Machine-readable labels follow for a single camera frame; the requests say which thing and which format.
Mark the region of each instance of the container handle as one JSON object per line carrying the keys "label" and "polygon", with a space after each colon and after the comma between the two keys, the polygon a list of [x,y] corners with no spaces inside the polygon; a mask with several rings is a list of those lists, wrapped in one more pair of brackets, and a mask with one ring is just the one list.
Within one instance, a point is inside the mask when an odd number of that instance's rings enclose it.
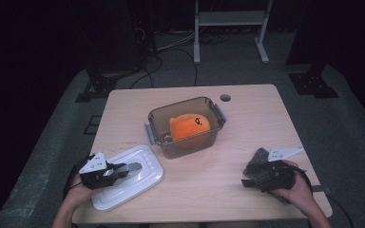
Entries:
{"label": "container handle", "polygon": [[150,127],[150,124],[144,124],[144,131],[146,132],[147,139],[149,140],[151,145],[156,144],[155,137],[153,136],[152,127]]}
{"label": "container handle", "polygon": [[221,124],[226,124],[227,119],[224,113],[221,111],[221,108],[217,104],[215,104],[214,107],[218,115],[221,117]]}

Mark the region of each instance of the gray floor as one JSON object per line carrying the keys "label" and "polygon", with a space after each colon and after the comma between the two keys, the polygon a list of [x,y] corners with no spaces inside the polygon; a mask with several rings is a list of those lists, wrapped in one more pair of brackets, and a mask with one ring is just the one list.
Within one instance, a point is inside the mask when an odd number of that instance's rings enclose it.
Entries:
{"label": "gray floor", "polygon": [[[197,86],[273,84],[280,93],[298,135],[323,186],[349,213],[355,227],[365,227],[365,110],[344,77],[327,66],[322,77],[339,98],[316,99],[297,95],[288,73],[303,72],[308,66],[286,66],[295,34],[267,33],[265,48],[270,63],[264,65],[254,44],[255,33],[231,35],[215,46],[202,46],[197,66]],[[158,35],[162,47],[182,37]],[[191,43],[178,48],[192,55]],[[195,68],[189,56],[178,50],[160,53],[162,67],[152,74],[155,87],[193,86]],[[159,63],[149,62],[147,69]],[[123,78],[117,89],[129,88],[145,75],[139,72]],[[57,105],[44,133],[0,213],[0,227],[49,227],[61,203],[62,189],[71,166],[90,152],[93,135],[84,135],[93,115],[101,115],[106,99],[75,103],[88,77],[83,70],[75,75]],[[148,78],[134,88],[151,87]],[[332,203],[330,221],[335,227],[349,227],[343,212]],[[261,221],[260,227],[307,227],[305,220]],[[109,227],[138,227],[138,224],[111,224]]]}

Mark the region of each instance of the shelf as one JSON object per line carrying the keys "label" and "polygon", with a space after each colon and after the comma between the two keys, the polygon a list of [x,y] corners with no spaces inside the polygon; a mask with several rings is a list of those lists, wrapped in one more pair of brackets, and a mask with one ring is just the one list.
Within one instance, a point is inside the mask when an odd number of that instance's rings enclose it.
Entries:
{"label": "shelf", "polygon": [[264,10],[200,12],[199,26],[262,25]]}

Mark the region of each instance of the metal rack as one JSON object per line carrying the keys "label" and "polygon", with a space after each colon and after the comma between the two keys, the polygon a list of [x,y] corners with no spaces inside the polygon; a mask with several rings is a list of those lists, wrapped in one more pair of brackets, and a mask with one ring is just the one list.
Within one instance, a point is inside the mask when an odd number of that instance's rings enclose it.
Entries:
{"label": "metal rack", "polygon": [[266,10],[253,11],[210,11],[200,12],[199,0],[195,2],[195,42],[194,62],[201,62],[200,52],[200,27],[202,26],[251,26],[261,25],[259,37],[255,38],[256,46],[263,63],[268,64],[269,58],[263,47],[262,41],[265,35],[266,26],[273,0],[268,0]]}

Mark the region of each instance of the wooden table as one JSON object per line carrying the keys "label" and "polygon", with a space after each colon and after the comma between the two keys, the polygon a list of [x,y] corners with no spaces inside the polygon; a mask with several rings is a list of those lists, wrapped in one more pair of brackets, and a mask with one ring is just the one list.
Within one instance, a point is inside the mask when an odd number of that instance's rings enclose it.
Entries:
{"label": "wooden table", "polygon": [[[230,102],[220,99],[222,94]],[[206,96],[218,104],[227,123],[212,147],[174,160],[150,145],[144,124],[157,107]],[[114,90],[91,152],[114,157],[136,145],[149,145],[164,169],[163,180],[135,199],[109,211],[94,209],[91,202],[74,214],[76,223],[182,222],[300,219],[293,205],[282,204],[258,189],[244,188],[242,171],[258,148],[302,146],[287,110],[273,85],[224,85]],[[313,185],[319,185],[307,154],[290,158],[298,163]],[[314,197],[329,217],[332,208],[324,193]]]}

